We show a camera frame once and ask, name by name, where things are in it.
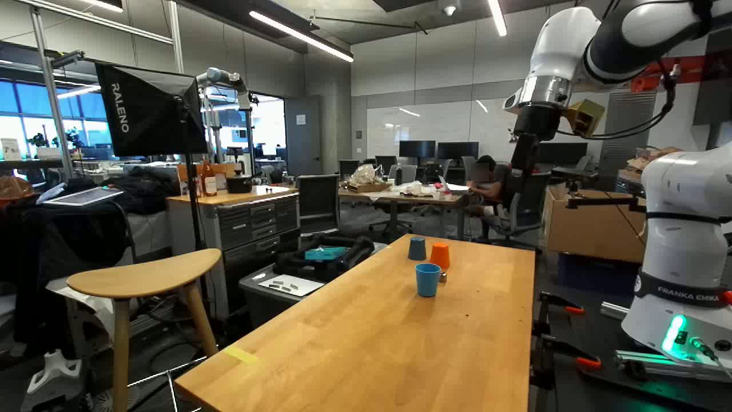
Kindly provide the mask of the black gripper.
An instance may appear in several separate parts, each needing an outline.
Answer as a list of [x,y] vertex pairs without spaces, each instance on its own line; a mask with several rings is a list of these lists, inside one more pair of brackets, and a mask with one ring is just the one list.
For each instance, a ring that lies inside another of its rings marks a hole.
[[512,134],[517,137],[516,152],[511,157],[508,184],[520,191],[524,180],[536,168],[536,157],[543,140],[552,140],[562,123],[562,110],[554,104],[524,104],[517,110]]

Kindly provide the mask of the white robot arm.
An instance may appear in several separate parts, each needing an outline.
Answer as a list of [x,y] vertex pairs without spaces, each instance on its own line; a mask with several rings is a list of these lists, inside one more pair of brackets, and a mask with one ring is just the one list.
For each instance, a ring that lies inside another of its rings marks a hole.
[[[573,81],[627,81],[675,46],[725,29],[732,0],[621,0],[605,18],[588,7],[552,14],[536,39],[523,87],[507,100],[517,113],[511,166],[530,174],[538,144],[558,133]],[[723,286],[732,216],[732,149],[672,151],[640,174],[646,248],[623,329],[682,361],[730,361],[732,303]]]

